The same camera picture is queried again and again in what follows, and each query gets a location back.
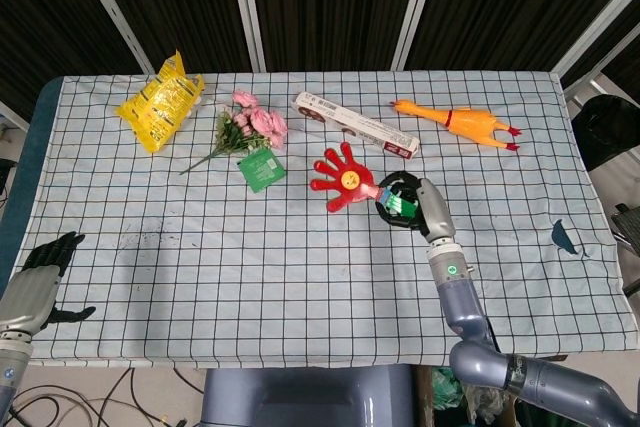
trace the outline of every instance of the orange rubber chicken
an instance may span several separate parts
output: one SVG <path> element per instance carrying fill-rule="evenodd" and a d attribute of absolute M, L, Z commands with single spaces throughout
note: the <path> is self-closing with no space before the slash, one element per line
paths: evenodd
<path fill-rule="evenodd" d="M 498 122 L 495 115 L 486 110 L 471 110 L 470 108 L 457 110 L 428 109 L 419 107 L 410 100 L 404 99 L 396 100 L 393 102 L 393 106 L 402 114 L 417 115 L 435 120 L 439 124 L 443 124 L 452 134 L 462 135 L 479 144 L 518 150 L 519 145 L 511 142 L 500 142 L 491 135 L 494 130 L 506 130 L 515 137 L 520 135 L 520 130 Z"/>

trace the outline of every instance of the table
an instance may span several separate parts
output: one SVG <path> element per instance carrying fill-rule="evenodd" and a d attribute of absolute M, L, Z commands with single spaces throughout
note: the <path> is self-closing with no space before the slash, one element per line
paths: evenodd
<path fill-rule="evenodd" d="M 303 90 L 420 137 L 421 154 L 410 161 L 359 141 L 354 154 L 377 179 L 406 169 L 440 188 L 503 351 L 636 348 L 615 242 L 555 74 L 205 75 L 202 106 L 153 157 L 113 113 L 147 80 L 65 77 L 38 102 L 16 176 L 19 195 L 0 226 L 0 248 L 9 254 L 3 273 L 12 253 L 20 251 L 20 265 L 34 246 L 80 230 L 87 238 L 58 302 L 97 311 L 81 325 L 43 331 L 36 362 L 447 363 L 457 338 L 442 319 L 424 239 L 389 228 L 371 203 L 328 214 L 325 194 L 309 190 L 313 160 L 343 134 L 289 108 Z M 179 175 L 210 151 L 216 111 L 235 89 L 279 110 L 291 129 L 279 153 L 286 181 L 260 194 L 247 189 L 236 158 Z M 402 97 L 489 108 L 523 129 L 521 148 L 478 146 L 424 119 L 399 117 L 388 104 Z M 551 240 L 558 220 L 578 255 Z"/>

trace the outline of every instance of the yellow snack bag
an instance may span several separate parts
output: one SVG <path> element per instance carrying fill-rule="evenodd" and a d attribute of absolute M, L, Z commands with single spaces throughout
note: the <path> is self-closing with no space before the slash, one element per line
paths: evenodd
<path fill-rule="evenodd" d="M 158 75 L 118 107 L 116 114 L 129 122 L 136 138 L 153 154 L 180 128 L 203 89 L 202 76 L 188 79 L 176 51 L 164 61 Z"/>

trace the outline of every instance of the pink flower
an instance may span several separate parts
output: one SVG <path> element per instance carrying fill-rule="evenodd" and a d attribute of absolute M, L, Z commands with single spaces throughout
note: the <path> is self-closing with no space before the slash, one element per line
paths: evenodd
<path fill-rule="evenodd" d="M 233 117 L 233 121 L 238 124 L 238 127 L 244 127 L 249 123 L 249 119 L 247 119 L 245 114 L 236 114 Z"/>
<path fill-rule="evenodd" d="M 271 122 L 273 123 L 273 132 L 281 137 L 287 135 L 287 123 L 278 112 L 271 112 Z"/>
<path fill-rule="evenodd" d="M 236 90 L 231 95 L 231 100 L 245 108 L 255 109 L 258 107 L 258 99 L 256 96 L 241 90 Z"/>
<path fill-rule="evenodd" d="M 268 137 L 273 132 L 273 122 L 271 116 L 264 110 L 257 108 L 251 112 L 251 126 L 260 135 Z"/>
<path fill-rule="evenodd" d="M 274 149 L 281 149 L 284 145 L 284 138 L 281 135 L 271 134 L 269 140 L 271 141 L 271 147 Z"/>

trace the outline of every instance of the white box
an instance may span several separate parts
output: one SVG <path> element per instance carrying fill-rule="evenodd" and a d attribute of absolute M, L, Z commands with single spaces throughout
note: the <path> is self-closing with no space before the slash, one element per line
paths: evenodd
<path fill-rule="evenodd" d="M 410 159 L 418 151 L 420 141 L 409 134 L 384 125 L 382 122 L 360 115 L 328 100 L 302 92 L 298 94 L 293 107 L 305 117 L 319 122 L 336 124 L 347 134 L 360 137 L 405 159 Z"/>

